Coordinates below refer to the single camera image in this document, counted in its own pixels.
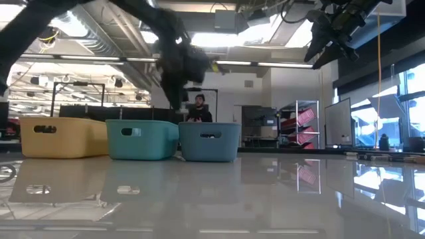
dark shirt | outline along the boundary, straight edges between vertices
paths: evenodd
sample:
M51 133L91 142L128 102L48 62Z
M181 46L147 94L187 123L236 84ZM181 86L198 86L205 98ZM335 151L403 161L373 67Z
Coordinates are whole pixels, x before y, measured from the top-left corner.
M211 113L205 108L200 110L196 108L190 109L189 114L186 117L186 121L191 118L195 119L195 121L201 119L202 122L213 122Z

man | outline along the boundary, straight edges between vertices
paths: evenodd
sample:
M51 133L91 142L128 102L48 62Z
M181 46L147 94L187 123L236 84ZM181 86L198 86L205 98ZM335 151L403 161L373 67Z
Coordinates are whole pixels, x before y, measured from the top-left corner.
M213 122L211 113L204 108L205 96L199 94L195 97L195 108L189 110L186 121L189 122Z

blue storage bin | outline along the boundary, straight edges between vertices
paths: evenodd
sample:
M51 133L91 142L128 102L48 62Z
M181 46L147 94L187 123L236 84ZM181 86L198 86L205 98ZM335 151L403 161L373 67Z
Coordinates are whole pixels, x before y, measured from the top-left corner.
M160 160L177 150L179 127L155 120L106 120L112 159Z
M179 124L181 152L186 161L230 162L238 153L240 124Z

glossy table surface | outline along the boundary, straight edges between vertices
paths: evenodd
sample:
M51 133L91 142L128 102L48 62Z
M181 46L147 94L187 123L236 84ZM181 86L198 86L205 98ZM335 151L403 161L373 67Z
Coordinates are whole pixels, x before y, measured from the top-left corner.
M0 238L422 238L425 166L240 153L233 163L2 155Z

teal storage bin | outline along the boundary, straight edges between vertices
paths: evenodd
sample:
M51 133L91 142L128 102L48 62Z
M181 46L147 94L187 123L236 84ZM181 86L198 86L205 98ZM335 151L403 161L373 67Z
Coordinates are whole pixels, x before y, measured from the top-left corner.
M179 124L181 153L186 161L231 162L238 153L240 124Z
M112 159L160 160L177 150L179 127L155 120L106 120Z

